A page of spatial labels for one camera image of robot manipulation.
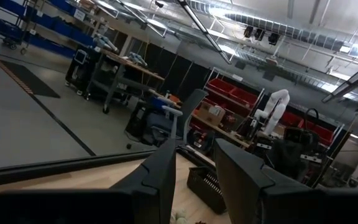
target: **concrete floor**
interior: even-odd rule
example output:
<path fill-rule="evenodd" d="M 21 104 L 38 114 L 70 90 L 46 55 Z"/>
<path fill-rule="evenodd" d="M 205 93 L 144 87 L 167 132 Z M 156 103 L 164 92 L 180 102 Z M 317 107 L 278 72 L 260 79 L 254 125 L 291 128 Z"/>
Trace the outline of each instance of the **concrete floor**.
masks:
<path fill-rule="evenodd" d="M 96 155 L 134 152 L 126 149 L 130 140 L 124 129 L 136 101 L 127 108 L 112 106 L 109 114 L 103 114 L 100 103 L 86 101 L 64 85 L 70 60 L 56 64 L 49 58 L 34 57 L 48 55 L 35 47 L 25 56 L 19 51 L 0 44 L 0 59 L 26 66 L 58 93 L 61 98 L 36 98 Z M 0 167 L 85 156 L 89 154 L 0 69 Z"/>

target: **gray office chair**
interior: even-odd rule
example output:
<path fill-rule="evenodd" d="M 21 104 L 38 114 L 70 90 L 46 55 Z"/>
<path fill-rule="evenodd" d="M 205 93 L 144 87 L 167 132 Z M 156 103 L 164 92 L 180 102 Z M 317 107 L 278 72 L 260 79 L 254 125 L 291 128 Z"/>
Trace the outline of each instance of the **gray office chair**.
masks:
<path fill-rule="evenodd" d="M 172 114 L 173 119 L 167 118 L 167 115 L 164 114 L 149 114 L 143 140 L 156 146 L 161 145 L 167 138 L 182 139 L 186 144 L 191 114 L 207 95 L 208 93 L 204 90 L 194 90 L 187 100 L 183 102 L 180 110 L 175 109 L 173 106 L 175 103 L 168 98 L 158 97 L 159 100 L 169 105 L 162 106 L 162 108 L 167 113 Z"/>

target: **cardboard box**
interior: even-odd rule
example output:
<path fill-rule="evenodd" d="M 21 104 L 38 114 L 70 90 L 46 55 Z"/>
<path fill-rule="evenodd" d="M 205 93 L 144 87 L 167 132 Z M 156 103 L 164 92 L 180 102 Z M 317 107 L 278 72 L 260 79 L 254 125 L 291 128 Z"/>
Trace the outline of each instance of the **cardboard box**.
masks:
<path fill-rule="evenodd" d="M 226 111 L 219 106 L 213 106 L 207 102 L 201 102 L 197 116 L 214 126 L 219 126 L 225 112 Z"/>

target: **black floor mat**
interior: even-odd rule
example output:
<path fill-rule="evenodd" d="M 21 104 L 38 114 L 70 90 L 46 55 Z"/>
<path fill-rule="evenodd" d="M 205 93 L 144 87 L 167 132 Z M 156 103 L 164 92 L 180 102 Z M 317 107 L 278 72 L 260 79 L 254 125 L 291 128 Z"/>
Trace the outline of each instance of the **black floor mat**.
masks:
<path fill-rule="evenodd" d="M 18 65 L 12 62 L 6 62 L 1 60 L 1 62 L 24 84 L 31 89 L 35 95 L 49 96 L 54 98 L 60 98 L 60 96 L 55 93 L 47 84 L 45 84 L 41 79 L 35 76 L 30 70 L 28 70 L 23 65 Z"/>

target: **caster wheel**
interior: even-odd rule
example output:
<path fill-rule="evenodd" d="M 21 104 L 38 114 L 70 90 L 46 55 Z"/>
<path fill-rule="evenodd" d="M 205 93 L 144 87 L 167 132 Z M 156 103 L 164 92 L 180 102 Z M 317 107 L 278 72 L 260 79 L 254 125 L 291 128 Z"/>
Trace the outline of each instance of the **caster wheel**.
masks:
<path fill-rule="evenodd" d="M 27 53 L 27 49 L 20 50 L 20 54 L 25 55 L 25 53 Z"/>
<path fill-rule="evenodd" d="M 108 114 L 110 112 L 110 108 L 103 108 L 103 113 Z"/>

